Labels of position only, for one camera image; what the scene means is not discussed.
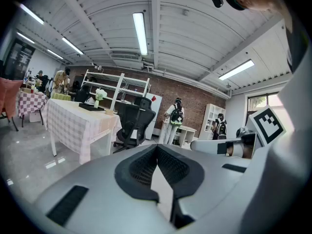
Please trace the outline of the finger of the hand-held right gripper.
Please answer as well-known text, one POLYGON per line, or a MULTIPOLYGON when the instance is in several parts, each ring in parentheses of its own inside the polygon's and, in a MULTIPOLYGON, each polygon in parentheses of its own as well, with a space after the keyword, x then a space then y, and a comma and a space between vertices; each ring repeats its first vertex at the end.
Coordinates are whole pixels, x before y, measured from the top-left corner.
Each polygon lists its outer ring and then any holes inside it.
POLYGON ((192 151, 210 155, 243 157, 244 145, 240 138, 219 140, 195 140, 190 148, 192 151))

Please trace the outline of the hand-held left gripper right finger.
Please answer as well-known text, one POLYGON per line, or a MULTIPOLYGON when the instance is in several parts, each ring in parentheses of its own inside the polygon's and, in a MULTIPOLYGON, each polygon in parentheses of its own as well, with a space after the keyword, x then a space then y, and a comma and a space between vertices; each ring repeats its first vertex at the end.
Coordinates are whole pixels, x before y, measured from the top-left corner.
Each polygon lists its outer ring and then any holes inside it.
POLYGON ((173 190, 170 222, 179 229, 217 206, 241 179, 250 160, 159 144, 157 164, 173 190))

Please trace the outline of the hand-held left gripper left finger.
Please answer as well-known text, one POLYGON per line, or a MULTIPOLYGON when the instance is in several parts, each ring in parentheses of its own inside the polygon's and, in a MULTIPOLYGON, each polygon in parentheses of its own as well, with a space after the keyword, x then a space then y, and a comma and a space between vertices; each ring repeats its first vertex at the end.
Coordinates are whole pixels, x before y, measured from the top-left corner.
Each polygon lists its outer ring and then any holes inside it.
POLYGON ((35 206, 70 233, 170 234, 151 189, 156 166, 155 144, 104 156, 48 187, 35 206))

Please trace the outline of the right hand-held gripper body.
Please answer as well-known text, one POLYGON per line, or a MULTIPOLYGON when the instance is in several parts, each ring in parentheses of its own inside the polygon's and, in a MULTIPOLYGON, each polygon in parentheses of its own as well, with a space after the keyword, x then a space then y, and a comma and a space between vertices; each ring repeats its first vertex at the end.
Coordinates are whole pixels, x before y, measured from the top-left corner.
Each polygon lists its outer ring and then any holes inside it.
POLYGON ((271 146, 286 129, 274 110, 267 105, 248 116, 245 127, 236 132, 243 143, 243 157, 251 159, 257 149, 271 146))

